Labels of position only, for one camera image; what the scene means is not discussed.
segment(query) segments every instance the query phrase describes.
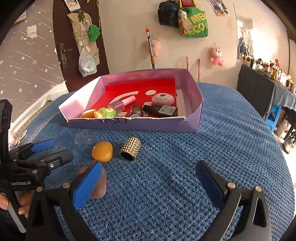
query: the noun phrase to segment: purple cardboard box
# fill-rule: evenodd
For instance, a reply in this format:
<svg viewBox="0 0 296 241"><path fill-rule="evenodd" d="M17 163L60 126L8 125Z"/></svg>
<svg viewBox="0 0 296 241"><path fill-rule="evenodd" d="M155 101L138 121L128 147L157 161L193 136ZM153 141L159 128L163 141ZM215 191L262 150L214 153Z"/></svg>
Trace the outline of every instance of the purple cardboard box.
<svg viewBox="0 0 296 241"><path fill-rule="evenodd" d="M114 117L103 119L79 118L105 92L108 84L147 79L172 78L176 83L177 117ZM197 132L200 125L203 97L196 82L186 69L150 69L100 76L75 92L59 106L69 127L89 129Z"/></svg>

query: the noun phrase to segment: white wall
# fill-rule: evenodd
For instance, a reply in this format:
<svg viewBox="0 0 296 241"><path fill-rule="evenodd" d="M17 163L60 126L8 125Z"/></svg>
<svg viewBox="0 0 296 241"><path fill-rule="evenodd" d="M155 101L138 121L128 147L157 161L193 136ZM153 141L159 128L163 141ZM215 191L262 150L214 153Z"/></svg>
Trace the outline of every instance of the white wall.
<svg viewBox="0 0 296 241"><path fill-rule="evenodd" d="M186 68L197 81L197 60L201 59L201 82L221 84L236 88L242 62L237 60L236 11L243 10L246 17L253 19L261 37L261 48L266 53L267 44L278 58L284 71L288 68L288 40L284 25L260 0L223 0L230 16L218 17L207 0L196 1L206 12L209 35L206 38L183 38L178 29L161 26L157 9L161 0L108 0L99 2L102 35L110 73L150 69L151 62L145 29L161 39L162 50L155 58L156 68ZM209 51L216 43L223 53L223 67L213 66Z"/></svg>
<svg viewBox="0 0 296 241"><path fill-rule="evenodd" d="M246 18L246 17L240 17L238 12L237 14L237 20L241 21L243 23L243 28L244 29L252 29L253 28L253 20L251 18Z"/></svg>
<svg viewBox="0 0 296 241"><path fill-rule="evenodd" d="M292 76L292 80L296 81L296 43L293 40L290 41L290 72L289 75Z"/></svg>
<svg viewBox="0 0 296 241"><path fill-rule="evenodd" d="M277 58L281 68L288 73L289 41L287 30L279 18L260 0L233 0L237 16L252 18L254 57L274 62Z"/></svg>

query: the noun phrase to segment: pink nail polish bottle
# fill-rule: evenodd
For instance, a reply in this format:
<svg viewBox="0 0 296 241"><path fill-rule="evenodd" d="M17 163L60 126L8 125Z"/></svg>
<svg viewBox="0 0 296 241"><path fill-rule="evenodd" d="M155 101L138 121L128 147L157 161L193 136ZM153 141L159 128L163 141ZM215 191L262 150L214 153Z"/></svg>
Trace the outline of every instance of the pink nail polish bottle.
<svg viewBox="0 0 296 241"><path fill-rule="evenodd" d="M114 101L114 102L110 103L108 105L108 107L112 107L113 109L115 109L116 113L118 114L118 113L124 111L125 106L134 102L135 100L136 100L136 97L134 95L132 95L122 101L120 101L120 100Z"/></svg>

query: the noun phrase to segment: star-patterned wallpaper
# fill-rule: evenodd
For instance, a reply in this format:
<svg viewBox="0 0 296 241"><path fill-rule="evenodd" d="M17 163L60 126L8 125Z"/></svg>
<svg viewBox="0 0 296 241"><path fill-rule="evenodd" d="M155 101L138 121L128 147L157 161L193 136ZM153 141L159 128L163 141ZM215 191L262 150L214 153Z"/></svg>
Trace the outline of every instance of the star-patterned wallpaper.
<svg viewBox="0 0 296 241"><path fill-rule="evenodd" d="M0 99L8 99L13 106L11 122L64 81L54 43L52 7L53 0L36 0L27 9L26 20L14 24L0 46Z"/></svg>

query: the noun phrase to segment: plastic bag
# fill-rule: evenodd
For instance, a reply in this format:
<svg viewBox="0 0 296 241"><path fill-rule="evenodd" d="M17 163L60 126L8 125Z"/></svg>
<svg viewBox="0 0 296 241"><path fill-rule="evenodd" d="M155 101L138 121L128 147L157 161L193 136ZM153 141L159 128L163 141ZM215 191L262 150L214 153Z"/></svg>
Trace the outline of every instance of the plastic bag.
<svg viewBox="0 0 296 241"><path fill-rule="evenodd" d="M79 71L83 77L96 73L96 64L83 48L79 57Z"/></svg>

